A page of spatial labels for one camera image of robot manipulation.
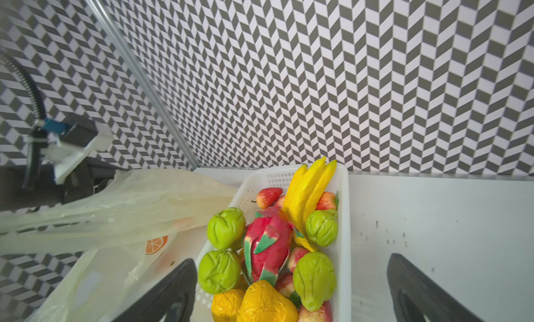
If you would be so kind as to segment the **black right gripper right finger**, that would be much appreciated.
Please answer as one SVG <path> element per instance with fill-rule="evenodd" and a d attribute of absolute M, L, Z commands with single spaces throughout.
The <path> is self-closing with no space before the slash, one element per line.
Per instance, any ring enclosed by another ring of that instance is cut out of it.
<path fill-rule="evenodd" d="M 401 254 L 391 254 L 387 281 L 397 321 L 481 320 Z"/>

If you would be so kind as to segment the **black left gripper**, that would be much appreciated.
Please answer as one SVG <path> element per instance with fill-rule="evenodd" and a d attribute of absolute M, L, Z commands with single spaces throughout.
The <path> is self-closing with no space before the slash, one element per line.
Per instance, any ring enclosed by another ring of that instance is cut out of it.
<path fill-rule="evenodd" d="M 94 158 L 86 158 L 57 184 L 51 164 L 41 167 L 34 190 L 23 189 L 25 166 L 1 167 L 1 211 L 67 204 L 92 196 L 107 186 L 119 167 Z"/>

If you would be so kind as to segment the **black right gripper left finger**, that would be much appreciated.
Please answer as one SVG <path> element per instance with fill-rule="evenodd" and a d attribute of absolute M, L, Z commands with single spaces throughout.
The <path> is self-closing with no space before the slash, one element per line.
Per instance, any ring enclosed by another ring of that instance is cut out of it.
<path fill-rule="evenodd" d="M 196 296 L 197 269 L 189 258 L 176 266 L 114 320 L 133 321 L 190 321 Z"/>

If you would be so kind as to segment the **translucent cream plastic bag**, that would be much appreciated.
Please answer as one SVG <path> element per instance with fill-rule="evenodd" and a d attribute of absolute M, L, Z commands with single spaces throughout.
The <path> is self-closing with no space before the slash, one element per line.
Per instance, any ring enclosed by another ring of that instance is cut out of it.
<path fill-rule="evenodd" d="M 188 170 L 121 171 L 98 194 L 1 217 L 3 254 L 80 252 L 32 321 L 99 321 L 122 305 L 152 264 L 152 239 L 205 226 L 236 187 Z"/>

